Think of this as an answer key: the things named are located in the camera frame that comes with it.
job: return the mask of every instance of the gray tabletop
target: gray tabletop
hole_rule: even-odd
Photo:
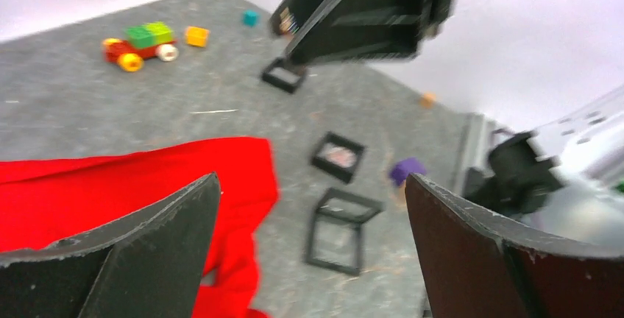
[[[386,173],[393,162],[416,157],[449,186],[466,117],[421,108],[419,95],[363,65],[312,68],[292,96],[273,88],[258,77],[284,42],[269,38],[264,24],[242,25],[248,9],[256,10],[243,0],[165,0],[0,46],[0,158],[270,138],[282,198],[258,231],[262,284],[254,306],[276,317],[415,317],[422,275],[407,213]],[[136,73],[103,61],[104,38],[151,21],[179,35],[187,26],[208,28],[208,47],[182,43],[178,60],[149,60]],[[215,110],[222,112],[198,113]],[[341,186],[309,166],[328,130],[367,146],[354,182],[342,188],[387,204],[366,225],[366,270],[357,279],[302,263],[311,210],[327,187]]]

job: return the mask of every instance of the purple object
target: purple object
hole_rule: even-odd
[[[390,171],[390,178],[394,181],[394,185],[399,187],[408,179],[410,173],[425,175],[427,170],[416,158],[406,158],[394,165]]]

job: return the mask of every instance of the yellow-green block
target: yellow-green block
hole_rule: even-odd
[[[150,31],[154,36],[154,44],[163,44],[174,40],[173,30],[162,21],[144,24],[143,27]]]
[[[134,26],[126,29],[128,42],[136,49],[154,46],[154,35],[142,26]]]

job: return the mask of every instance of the cloth fold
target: cloth fold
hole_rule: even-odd
[[[271,145],[252,137],[194,141],[129,155],[0,162],[0,251],[42,249],[144,208],[216,172],[221,202],[193,318],[264,318],[253,233],[279,197]]]

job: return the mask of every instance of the toy car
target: toy car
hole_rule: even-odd
[[[173,31],[162,22],[130,27],[126,36],[126,40],[107,38],[102,43],[106,61],[117,63],[125,71],[141,70],[145,59],[159,57],[171,62],[178,57]]]

